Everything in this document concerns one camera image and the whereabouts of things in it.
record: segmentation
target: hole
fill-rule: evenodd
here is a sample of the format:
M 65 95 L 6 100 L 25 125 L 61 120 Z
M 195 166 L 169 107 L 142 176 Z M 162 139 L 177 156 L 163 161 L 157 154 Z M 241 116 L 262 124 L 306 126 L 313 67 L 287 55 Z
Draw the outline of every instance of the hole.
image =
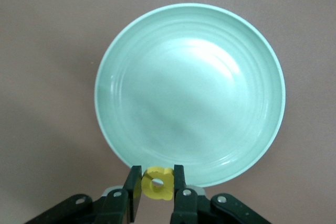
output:
M 163 186 L 163 181 L 160 180 L 159 178 L 154 178 L 154 179 L 152 180 L 152 184 L 153 184 L 153 186 L 155 186 L 155 187 L 162 187 L 162 186 Z
M 81 197 L 81 198 L 77 199 L 77 200 L 76 200 L 76 205 L 84 203 L 85 200 L 86 200 L 85 197 Z
M 191 195 L 191 191 L 188 190 L 188 189 L 185 189 L 185 190 L 183 190 L 183 195 L 184 196 L 189 196 L 189 195 Z
M 217 198 L 219 203 L 225 203 L 226 202 L 226 198 L 224 196 L 218 196 Z
M 121 196 L 121 192 L 120 191 L 116 191 L 114 194 L 113 194 L 114 197 L 119 197 Z

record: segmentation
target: mint green plate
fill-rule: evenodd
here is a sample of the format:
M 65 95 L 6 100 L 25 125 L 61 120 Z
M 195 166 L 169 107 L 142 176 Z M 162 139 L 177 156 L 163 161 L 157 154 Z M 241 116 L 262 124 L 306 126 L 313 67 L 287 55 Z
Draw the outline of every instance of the mint green plate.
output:
M 153 10 L 119 33 L 94 94 L 100 128 L 121 160 L 144 170 L 184 165 L 197 186 L 254 165 L 285 109 L 281 67 L 261 33 L 194 3 Z

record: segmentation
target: black metal bracket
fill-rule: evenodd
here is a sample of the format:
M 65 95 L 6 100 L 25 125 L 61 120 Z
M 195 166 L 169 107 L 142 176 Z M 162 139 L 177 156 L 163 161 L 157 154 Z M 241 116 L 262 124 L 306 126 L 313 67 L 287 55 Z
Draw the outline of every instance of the black metal bracket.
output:
M 141 166 L 133 166 L 123 187 L 112 187 L 97 201 L 78 194 L 48 209 L 26 224 L 129 224 L 141 197 Z
M 73 195 L 26 224 L 130 224 L 141 197 L 141 166 L 133 166 L 123 186 L 111 187 L 92 202 Z M 270 224 L 230 194 L 208 200 L 205 190 L 187 186 L 184 167 L 174 166 L 174 211 L 170 224 Z
M 174 166 L 174 185 L 171 224 L 270 224 L 230 194 L 217 194 L 208 200 L 205 193 L 186 186 L 182 165 Z

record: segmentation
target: table surface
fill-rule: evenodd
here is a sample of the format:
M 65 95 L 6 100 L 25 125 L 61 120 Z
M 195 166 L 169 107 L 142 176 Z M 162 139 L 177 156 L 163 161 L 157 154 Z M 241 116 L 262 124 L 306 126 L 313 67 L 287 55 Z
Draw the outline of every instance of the table surface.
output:
M 129 22 L 168 4 L 228 9 L 267 38 L 286 81 L 286 111 L 268 152 L 227 192 L 272 223 L 334 223 L 336 0 L 0 0 L 0 216 L 23 223 L 63 199 L 99 198 L 126 167 L 93 104 L 108 45 Z M 169 223 L 172 201 L 142 197 L 135 223 Z

